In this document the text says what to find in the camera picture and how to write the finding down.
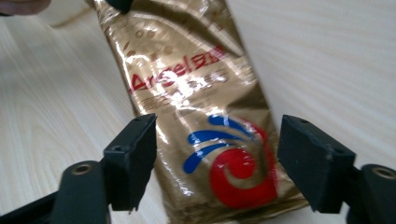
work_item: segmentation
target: gold foil packet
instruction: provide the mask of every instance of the gold foil packet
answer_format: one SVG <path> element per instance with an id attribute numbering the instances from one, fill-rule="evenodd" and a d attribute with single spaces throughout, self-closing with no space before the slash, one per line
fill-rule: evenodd
<path id="1" fill-rule="evenodd" d="M 137 115 L 156 113 L 168 223 L 257 223 L 306 202 L 276 159 L 260 83 L 223 0 L 93 0 Z"/>

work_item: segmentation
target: light wood grain surface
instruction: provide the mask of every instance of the light wood grain surface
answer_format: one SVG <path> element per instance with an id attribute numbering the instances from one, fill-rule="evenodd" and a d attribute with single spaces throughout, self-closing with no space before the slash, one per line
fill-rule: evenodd
<path id="1" fill-rule="evenodd" d="M 396 168 L 395 1 L 229 1 L 273 108 L 308 119 L 358 153 Z M 0 214 L 52 193 L 62 171 L 102 150 L 134 117 L 97 19 L 58 29 L 0 19 Z M 344 223 L 309 208 L 265 223 Z M 151 178 L 139 212 L 113 223 L 166 223 Z"/>

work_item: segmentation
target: red spiral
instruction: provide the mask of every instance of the red spiral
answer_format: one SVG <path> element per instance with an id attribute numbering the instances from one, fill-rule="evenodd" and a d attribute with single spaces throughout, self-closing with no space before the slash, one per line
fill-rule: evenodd
<path id="1" fill-rule="evenodd" d="M 224 170 L 226 167 L 231 175 L 239 179 L 251 177 L 256 169 L 254 158 L 242 148 L 231 148 L 219 154 L 210 170 L 213 192 L 222 203 L 234 209 L 256 208 L 277 197 L 274 154 L 265 132 L 254 125 L 253 128 L 262 138 L 262 149 L 268 160 L 268 172 L 259 185 L 251 189 L 238 189 L 227 180 Z"/>

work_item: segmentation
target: finger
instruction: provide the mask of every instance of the finger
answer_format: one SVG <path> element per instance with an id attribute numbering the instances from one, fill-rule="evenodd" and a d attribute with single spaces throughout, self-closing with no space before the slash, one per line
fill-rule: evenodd
<path id="1" fill-rule="evenodd" d="M 50 5 L 50 0 L 0 1 L 0 12 L 8 15 L 33 15 Z"/>

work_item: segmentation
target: white table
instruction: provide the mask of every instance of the white table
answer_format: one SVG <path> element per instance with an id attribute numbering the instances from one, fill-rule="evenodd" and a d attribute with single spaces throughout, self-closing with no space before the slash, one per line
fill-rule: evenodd
<path id="1" fill-rule="evenodd" d="M 229 1 L 276 126 L 308 119 L 358 154 L 396 163 L 395 1 Z M 0 214 L 57 190 L 62 171 L 100 160 L 132 119 L 93 12 L 51 29 L 37 17 L 0 19 Z M 309 208 L 265 223 L 343 223 Z M 165 223 L 151 178 L 139 212 L 113 223 Z"/>

